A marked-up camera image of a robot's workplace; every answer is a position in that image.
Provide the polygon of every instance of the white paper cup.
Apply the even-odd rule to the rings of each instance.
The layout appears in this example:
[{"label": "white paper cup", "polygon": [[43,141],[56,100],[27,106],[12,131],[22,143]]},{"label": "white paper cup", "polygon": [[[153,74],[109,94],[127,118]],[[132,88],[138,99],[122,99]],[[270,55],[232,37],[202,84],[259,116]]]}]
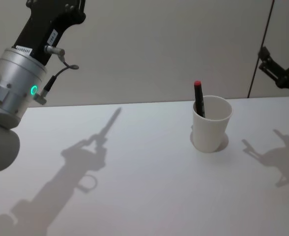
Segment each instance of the white paper cup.
[{"label": "white paper cup", "polygon": [[204,96],[205,117],[199,116],[193,104],[193,143],[201,152],[216,151],[224,137],[224,133],[233,108],[224,98]]}]

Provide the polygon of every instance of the white table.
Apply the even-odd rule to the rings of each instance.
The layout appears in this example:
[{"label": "white table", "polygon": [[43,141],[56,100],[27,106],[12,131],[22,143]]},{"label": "white table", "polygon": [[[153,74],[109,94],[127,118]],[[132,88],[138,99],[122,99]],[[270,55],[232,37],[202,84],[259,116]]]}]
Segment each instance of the white table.
[{"label": "white table", "polygon": [[289,236],[289,97],[230,102],[212,154],[191,144],[192,102],[28,109],[0,236]]}]

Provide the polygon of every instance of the red marker cap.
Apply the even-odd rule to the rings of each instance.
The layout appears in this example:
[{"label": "red marker cap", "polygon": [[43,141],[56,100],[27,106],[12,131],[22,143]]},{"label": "red marker cap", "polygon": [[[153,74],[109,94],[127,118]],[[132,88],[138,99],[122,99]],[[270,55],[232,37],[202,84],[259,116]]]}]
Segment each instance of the red marker cap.
[{"label": "red marker cap", "polygon": [[195,81],[194,85],[195,86],[201,86],[201,81],[199,81],[199,80]]}]

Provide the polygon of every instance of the green led light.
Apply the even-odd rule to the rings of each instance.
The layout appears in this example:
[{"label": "green led light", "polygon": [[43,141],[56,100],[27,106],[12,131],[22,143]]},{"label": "green led light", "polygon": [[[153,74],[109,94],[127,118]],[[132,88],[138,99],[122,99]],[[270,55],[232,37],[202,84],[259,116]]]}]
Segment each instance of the green led light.
[{"label": "green led light", "polygon": [[38,86],[37,85],[34,85],[32,88],[31,88],[31,95],[35,95],[38,91]]}]

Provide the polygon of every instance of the black marker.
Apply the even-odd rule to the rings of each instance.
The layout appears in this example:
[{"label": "black marker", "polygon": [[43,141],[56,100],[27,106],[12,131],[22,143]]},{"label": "black marker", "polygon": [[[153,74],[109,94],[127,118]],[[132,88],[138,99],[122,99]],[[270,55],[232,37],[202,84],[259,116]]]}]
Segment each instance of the black marker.
[{"label": "black marker", "polygon": [[194,83],[194,96],[197,114],[205,118],[201,81]]}]

